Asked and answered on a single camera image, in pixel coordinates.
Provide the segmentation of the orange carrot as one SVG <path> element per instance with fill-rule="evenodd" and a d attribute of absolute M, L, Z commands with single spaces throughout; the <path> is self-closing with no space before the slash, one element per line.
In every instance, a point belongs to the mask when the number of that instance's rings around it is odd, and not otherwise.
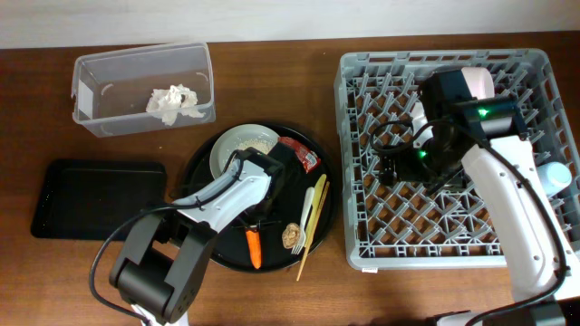
<path fill-rule="evenodd" d="M 262 266 L 262 251 L 259 232 L 256 229 L 246 230 L 246 240 L 251 264 L 259 270 Z"/>

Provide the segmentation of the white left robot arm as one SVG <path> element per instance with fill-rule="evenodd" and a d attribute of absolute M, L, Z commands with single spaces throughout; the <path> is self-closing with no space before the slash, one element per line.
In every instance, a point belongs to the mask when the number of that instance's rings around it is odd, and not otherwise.
<path fill-rule="evenodd" d="M 218 236 L 244 213 L 261 224 L 277 201 L 293 203 L 313 173 L 282 141 L 267 153 L 233 151 L 222 174 L 197 192 L 144 208 L 112 231 L 89 271 L 93 298 L 144 325 L 179 321 L 198 295 Z M 105 250 L 123 230 L 129 233 L 109 282 L 130 309 L 104 298 L 95 285 Z"/>

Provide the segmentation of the white plastic fork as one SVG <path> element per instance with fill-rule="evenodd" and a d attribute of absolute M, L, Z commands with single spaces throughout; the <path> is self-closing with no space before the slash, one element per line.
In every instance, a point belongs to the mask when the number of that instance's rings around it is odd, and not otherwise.
<path fill-rule="evenodd" d="M 309 216 L 309 213 L 310 213 L 310 210 L 312 207 L 313 200 L 314 200 L 314 188 L 309 187 L 306 189 L 306 192 L 304 195 L 304 203 L 303 203 L 302 214 L 301 214 L 300 225 L 299 225 L 298 241 L 297 241 L 296 245 L 293 247 L 291 254 L 299 254 L 301 252 L 304 244 L 305 244 L 305 239 L 306 239 L 305 226 L 306 226 L 306 221 L 307 221 L 307 218 Z"/>

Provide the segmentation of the clear plastic bin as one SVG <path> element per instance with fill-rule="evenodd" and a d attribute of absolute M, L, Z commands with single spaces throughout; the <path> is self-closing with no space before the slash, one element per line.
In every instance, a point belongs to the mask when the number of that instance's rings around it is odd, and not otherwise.
<path fill-rule="evenodd" d="M 168 127 L 146 111 L 154 89 L 183 84 L 198 95 L 203 118 L 178 115 Z M 175 129 L 216 120 L 206 43 L 169 43 L 79 57 L 72 75 L 72 119 L 98 138 Z"/>

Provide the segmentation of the grey dishwasher rack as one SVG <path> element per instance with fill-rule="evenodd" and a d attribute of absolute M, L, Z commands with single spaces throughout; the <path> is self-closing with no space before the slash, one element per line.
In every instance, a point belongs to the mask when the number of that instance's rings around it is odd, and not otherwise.
<path fill-rule="evenodd" d="M 419 84 L 444 68 L 480 67 L 495 92 L 521 109 L 538 165 L 560 162 L 573 176 L 579 154 L 551 62 L 539 49 L 347 53 L 334 81 L 342 150 L 346 258 L 357 270 L 502 267 L 505 259 L 483 201 L 472 185 L 429 194 L 418 183 L 384 185 L 369 146 L 409 139 L 401 122 L 418 101 Z"/>

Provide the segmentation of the round black tray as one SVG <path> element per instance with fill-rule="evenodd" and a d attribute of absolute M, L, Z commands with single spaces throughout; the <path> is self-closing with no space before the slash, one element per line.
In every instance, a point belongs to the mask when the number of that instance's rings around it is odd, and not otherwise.
<path fill-rule="evenodd" d="M 275 131 L 281 137 L 289 137 L 299 141 L 312 150 L 321 159 L 321 163 L 309 173 L 301 169 L 299 178 L 291 181 L 290 187 L 275 199 L 269 215 L 260 224 L 262 254 L 260 268 L 256 269 L 251 263 L 244 230 L 245 225 L 257 224 L 256 212 L 242 214 L 217 237 L 217 243 L 211 255 L 212 261 L 228 269 L 244 273 L 269 273 L 290 267 L 301 261 L 301 255 L 292 254 L 289 249 L 283 247 L 282 234 L 288 224 L 299 221 L 305 191 L 314 186 L 321 175 L 327 176 L 330 186 L 324 201 L 323 211 L 315 228 L 314 240 L 309 250 L 310 254 L 330 233 L 339 215 L 338 206 L 341 203 L 338 188 L 340 183 L 336 180 L 335 165 L 332 158 L 311 134 L 274 122 L 265 122 L 263 126 Z"/>

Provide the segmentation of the rectangular black tray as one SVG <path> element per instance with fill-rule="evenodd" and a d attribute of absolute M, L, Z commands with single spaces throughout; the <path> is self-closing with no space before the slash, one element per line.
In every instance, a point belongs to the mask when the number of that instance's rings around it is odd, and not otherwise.
<path fill-rule="evenodd" d="M 31 234 L 104 240 L 165 195 L 167 173 L 154 161 L 56 159 L 46 169 Z"/>

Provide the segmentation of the brown food lump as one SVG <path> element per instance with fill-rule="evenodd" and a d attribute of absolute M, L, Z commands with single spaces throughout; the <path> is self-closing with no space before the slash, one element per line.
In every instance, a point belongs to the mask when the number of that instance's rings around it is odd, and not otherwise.
<path fill-rule="evenodd" d="M 285 249 L 294 249 L 300 240 L 301 228 L 296 223 L 290 223 L 282 233 L 282 242 Z"/>

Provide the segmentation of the wooden chopstick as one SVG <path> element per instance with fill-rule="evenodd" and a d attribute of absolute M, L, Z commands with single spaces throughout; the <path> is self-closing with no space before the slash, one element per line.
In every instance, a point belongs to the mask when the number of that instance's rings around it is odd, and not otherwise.
<path fill-rule="evenodd" d="M 316 212 L 316 215 L 315 215 L 315 218 L 314 218 L 314 231 L 313 231 L 312 243 L 314 241 L 315 230 L 316 230 L 316 227 L 318 225 L 318 221 L 320 219 L 320 215 L 322 214 L 322 211 L 323 211 L 324 202 L 325 202 L 325 199 L 327 197 L 327 193 L 328 193 L 329 187 L 330 187 L 330 182 L 329 181 L 326 181 L 326 183 L 324 184 L 324 189 L 323 189 L 323 193 L 322 193 L 322 196 L 321 196 L 320 205 L 318 207 L 318 211 Z M 307 247 L 304 248 L 304 254 L 303 254 L 302 260 L 300 262 L 298 274 L 297 274 L 296 279 L 295 279 L 297 282 L 300 281 L 300 278 L 301 278 L 303 269 L 305 267 L 305 262 L 306 262 L 306 259 L 307 259 L 308 254 L 309 254 L 310 248 L 312 246 L 312 243 L 309 244 Z"/>

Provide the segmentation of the grey plate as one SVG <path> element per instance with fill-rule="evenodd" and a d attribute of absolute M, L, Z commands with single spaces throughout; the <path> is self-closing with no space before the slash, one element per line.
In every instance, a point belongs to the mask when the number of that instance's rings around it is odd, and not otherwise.
<path fill-rule="evenodd" d="M 279 135 L 272 129 L 260 124 L 243 124 L 227 130 L 218 137 L 209 156 L 209 168 L 214 179 L 218 179 L 227 166 L 230 156 L 236 151 L 237 145 L 247 139 L 268 139 L 277 144 Z M 280 158 L 272 158 L 256 149 L 239 150 L 242 158 L 249 159 L 266 169 L 283 168 Z"/>

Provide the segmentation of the red snack wrapper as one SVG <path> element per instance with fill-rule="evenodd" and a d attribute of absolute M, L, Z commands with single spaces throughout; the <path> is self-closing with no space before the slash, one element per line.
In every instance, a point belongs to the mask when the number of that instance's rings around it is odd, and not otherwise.
<path fill-rule="evenodd" d="M 294 150 L 306 174 L 310 173 L 321 164 L 321 159 L 317 154 L 298 140 L 290 137 L 279 137 L 278 142 L 285 144 Z"/>

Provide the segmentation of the light blue cup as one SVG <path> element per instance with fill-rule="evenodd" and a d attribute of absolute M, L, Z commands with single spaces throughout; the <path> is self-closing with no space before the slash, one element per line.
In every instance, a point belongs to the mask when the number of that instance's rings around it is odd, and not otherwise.
<path fill-rule="evenodd" d="M 552 197 L 572 183 L 572 173 L 563 163 L 549 162 L 537 168 L 538 178 L 548 197 Z"/>

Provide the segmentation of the yellow plastic knife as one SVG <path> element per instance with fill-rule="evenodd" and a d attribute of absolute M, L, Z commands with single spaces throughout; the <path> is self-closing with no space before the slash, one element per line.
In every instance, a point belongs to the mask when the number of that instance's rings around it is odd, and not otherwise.
<path fill-rule="evenodd" d="M 314 218 L 316 215 L 316 212 L 318 211 L 318 207 L 320 205 L 320 201 L 321 201 L 321 196 L 323 193 L 323 189 L 324 189 L 324 184 L 326 183 L 326 179 L 327 176 L 325 174 L 322 174 L 315 186 L 314 186 L 314 198 L 313 198 L 313 203 L 312 203 L 312 211 L 310 213 L 310 216 L 307 220 L 307 224 L 306 224 L 306 240 L 304 243 L 304 246 L 307 247 L 309 244 L 312 243 L 312 238 L 313 238 L 313 231 L 314 231 Z"/>

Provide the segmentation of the white napkin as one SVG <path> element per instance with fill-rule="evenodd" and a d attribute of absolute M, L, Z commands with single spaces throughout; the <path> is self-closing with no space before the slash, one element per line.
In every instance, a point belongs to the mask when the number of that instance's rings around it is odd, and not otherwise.
<path fill-rule="evenodd" d="M 197 93 L 179 84 L 171 85 L 168 89 L 154 89 L 146 111 L 170 127 L 176 122 L 179 114 L 194 119 L 203 118 L 205 114 L 196 108 L 197 105 Z"/>

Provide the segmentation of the rice and food scraps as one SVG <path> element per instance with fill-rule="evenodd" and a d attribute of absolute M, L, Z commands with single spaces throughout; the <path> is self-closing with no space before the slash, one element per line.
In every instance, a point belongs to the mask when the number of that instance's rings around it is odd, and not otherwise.
<path fill-rule="evenodd" d="M 256 149 L 264 154 L 268 154 L 274 147 L 275 143 L 268 139 L 247 139 L 237 145 L 237 149 L 246 150 L 249 148 Z"/>

